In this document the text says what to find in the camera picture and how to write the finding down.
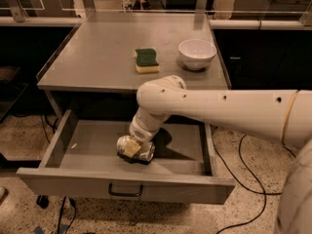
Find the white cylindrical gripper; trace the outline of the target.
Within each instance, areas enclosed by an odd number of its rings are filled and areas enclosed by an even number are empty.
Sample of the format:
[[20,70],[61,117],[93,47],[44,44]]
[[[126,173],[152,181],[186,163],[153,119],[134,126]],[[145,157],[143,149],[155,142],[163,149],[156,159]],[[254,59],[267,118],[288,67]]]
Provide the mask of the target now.
[[139,108],[129,127],[130,136],[134,139],[128,139],[125,144],[124,155],[132,158],[141,149],[140,142],[151,141],[159,132],[161,126],[170,118],[169,115],[151,114],[143,108]]

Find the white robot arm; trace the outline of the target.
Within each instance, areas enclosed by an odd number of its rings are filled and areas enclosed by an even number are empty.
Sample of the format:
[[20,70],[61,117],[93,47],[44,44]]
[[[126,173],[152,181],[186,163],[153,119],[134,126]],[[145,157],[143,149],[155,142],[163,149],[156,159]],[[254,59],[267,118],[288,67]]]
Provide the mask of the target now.
[[274,234],[312,234],[312,92],[188,90],[178,76],[142,84],[126,137],[126,156],[149,156],[150,141],[172,115],[184,116],[299,151],[280,198]]

